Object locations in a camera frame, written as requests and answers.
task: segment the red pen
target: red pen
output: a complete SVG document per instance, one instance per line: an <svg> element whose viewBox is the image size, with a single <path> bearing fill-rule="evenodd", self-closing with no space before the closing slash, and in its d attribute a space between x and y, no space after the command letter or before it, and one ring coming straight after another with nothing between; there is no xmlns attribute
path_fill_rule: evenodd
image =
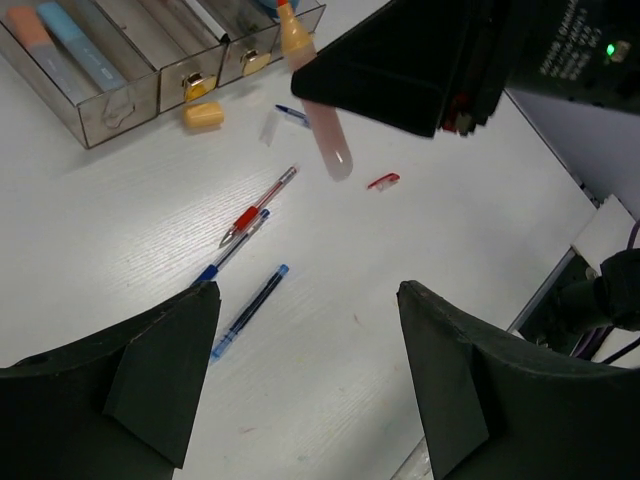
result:
<svg viewBox="0 0 640 480"><path fill-rule="evenodd" d="M264 195L262 195L258 201L247 208L245 212L238 217L238 219L233 222L233 225L227 233L224 234L222 241L220 242L220 246L225 245L229 240L231 240L237 234L243 232L251 222L258 216L260 211L267 206L267 204L282 190L285 185L287 185L293 177L296 176L299 169L297 166L290 167L284 174L273 184L273 186L266 191Z"/></svg>

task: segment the orange marker cap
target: orange marker cap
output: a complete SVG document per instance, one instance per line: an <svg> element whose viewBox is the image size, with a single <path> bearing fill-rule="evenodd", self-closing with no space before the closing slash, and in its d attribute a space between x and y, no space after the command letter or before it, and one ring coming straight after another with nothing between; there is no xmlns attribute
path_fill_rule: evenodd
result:
<svg viewBox="0 0 640 480"><path fill-rule="evenodd" d="M7 10L7 19L12 23L16 37L25 48L53 43L35 8L12 7Z"/></svg>

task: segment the blue marker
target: blue marker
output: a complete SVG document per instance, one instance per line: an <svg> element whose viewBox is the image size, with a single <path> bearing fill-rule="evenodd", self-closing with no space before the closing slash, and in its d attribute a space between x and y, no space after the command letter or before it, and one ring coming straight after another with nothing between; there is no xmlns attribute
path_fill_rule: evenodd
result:
<svg viewBox="0 0 640 480"><path fill-rule="evenodd" d="M303 126L304 128L311 128L311 123L309 122L309 118L297 110L293 108L285 107L284 105L276 105L276 110L284 114L284 118L293 123Z"/></svg>
<svg viewBox="0 0 640 480"><path fill-rule="evenodd" d="M211 351L211 362L217 362L224 352L229 348L229 345L240 334L242 329L247 326L251 318L255 315L262 304L269 298L269 295L273 293L278 284L282 281L284 276L289 272L289 267L286 265L280 265L276 273L274 273L267 282L258 289L254 296L249 301L249 305L238 316L235 322L229 328L229 331L218 341L218 344Z"/></svg>
<svg viewBox="0 0 640 480"><path fill-rule="evenodd" d="M60 5L47 2L39 5L36 11L47 28L69 50L103 92L127 84L116 67L105 58Z"/></svg>
<svg viewBox="0 0 640 480"><path fill-rule="evenodd" d="M251 225L244 234L236 237L235 240L231 242L227 248L224 249L220 256L216 258L216 261L205 268L204 272L202 272L200 276L196 278L191 286L197 285L198 283L202 282L212 281L216 277L216 275L218 275L218 272L222 270L222 267L224 267L227 262L231 260L231 258L233 258L236 253L238 253L242 246L249 241L254 233L258 231L265 220L269 218L269 213L269 210L267 210L266 208L262 210L255 223Z"/></svg>

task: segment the blue pen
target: blue pen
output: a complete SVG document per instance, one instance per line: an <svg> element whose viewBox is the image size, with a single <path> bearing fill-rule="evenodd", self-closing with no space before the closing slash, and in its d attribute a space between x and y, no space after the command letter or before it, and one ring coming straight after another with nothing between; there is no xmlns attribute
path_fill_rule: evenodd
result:
<svg viewBox="0 0 640 480"><path fill-rule="evenodd" d="M229 262L229 260L231 260L231 258L233 258L233 256L238 253L242 246L249 241L253 234L258 231L265 220L269 218L269 215L269 210L267 210L266 208L262 210L253 225L250 225L249 229L244 234L236 237L235 240L231 242L227 248L224 249L220 256L216 258L215 262L205 268L205 270L200 274L198 278L195 279L191 286L202 282L212 281L216 277L216 275L218 275L218 272L222 270L222 267L224 267Z"/></svg>
<svg viewBox="0 0 640 480"><path fill-rule="evenodd" d="M249 301L247 308L238 316L235 322L229 328L229 331L218 341L217 345L211 351L211 363L215 363L220 360L220 357L229 348L229 345L235 340L238 334L244 327L247 326L251 318L255 315L262 304L269 298L269 295L273 293L278 284L282 281L284 276L289 272L289 267L286 265L280 265L276 273L274 273L267 282L258 289L254 296Z"/></svg>
<svg viewBox="0 0 640 480"><path fill-rule="evenodd" d="M36 11L42 22L103 92L127 84L116 67L105 58L60 5L56 2L42 3L36 7Z"/></svg>
<svg viewBox="0 0 640 480"><path fill-rule="evenodd" d="M297 110L293 108L285 107L284 105L276 105L276 110L284 114L284 118L290 120L298 125L301 125L305 128L311 128L311 123L309 122L309 118Z"/></svg>

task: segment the blue pen cap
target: blue pen cap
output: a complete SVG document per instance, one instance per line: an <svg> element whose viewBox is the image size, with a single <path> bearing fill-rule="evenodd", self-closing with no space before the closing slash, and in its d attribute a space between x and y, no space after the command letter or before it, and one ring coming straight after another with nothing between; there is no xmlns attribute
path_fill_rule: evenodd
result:
<svg viewBox="0 0 640 480"><path fill-rule="evenodd" d="M38 5L36 12L38 12L38 16L47 28L51 30L63 44L85 36L84 32L80 30L80 27L76 25L76 22L74 22L64 8L56 2Z"/></svg>

